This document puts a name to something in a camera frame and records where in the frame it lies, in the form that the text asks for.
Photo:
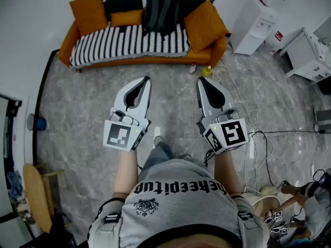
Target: crest emblem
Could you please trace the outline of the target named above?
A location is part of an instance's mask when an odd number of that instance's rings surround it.
[[[142,200],[140,199],[138,203],[133,205],[137,214],[141,214],[146,216],[148,214],[153,214],[155,210],[157,210],[159,204],[155,201],[155,198]]]

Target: black backpack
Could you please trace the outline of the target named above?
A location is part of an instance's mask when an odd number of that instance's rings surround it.
[[[177,0],[147,0],[143,27],[146,32],[160,32],[162,36],[175,31],[178,22]]]

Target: sleeve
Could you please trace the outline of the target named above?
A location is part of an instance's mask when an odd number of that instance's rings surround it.
[[[118,248],[119,229],[122,225],[123,198],[112,198],[99,209],[94,223],[89,227],[87,242],[89,248]]]
[[[265,248],[270,238],[267,225],[255,215],[252,206],[242,196],[234,196],[243,248]]]

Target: wooden stool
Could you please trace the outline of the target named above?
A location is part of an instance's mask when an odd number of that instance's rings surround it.
[[[31,164],[24,165],[25,194],[34,220],[43,231],[50,233],[54,208],[49,178],[62,174],[64,170],[41,175],[37,170],[40,167],[42,165],[35,167]]]

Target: orange sofa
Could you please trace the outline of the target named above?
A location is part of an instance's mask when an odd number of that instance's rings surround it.
[[[72,49],[80,37],[81,36],[79,34],[78,26],[76,22],[74,22],[70,30],[68,31],[65,40],[62,43],[58,55],[58,58],[67,67],[69,67],[69,59],[71,57]],[[108,61],[105,63],[96,63],[91,66],[85,66],[81,69],[112,66],[112,65],[125,65],[125,64],[160,64],[160,63],[169,63],[169,64],[196,63],[198,65],[210,65],[214,67],[217,65],[218,61],[221,59],[226,49],[227,49],[227,42],[225,40],[225,37],[221,37],[198,53],[194,53],[193,50],[190,49],[190,51],[185,57],[178,58],[178,57],[145,56],[134,59],[123,59],[123,60]]]

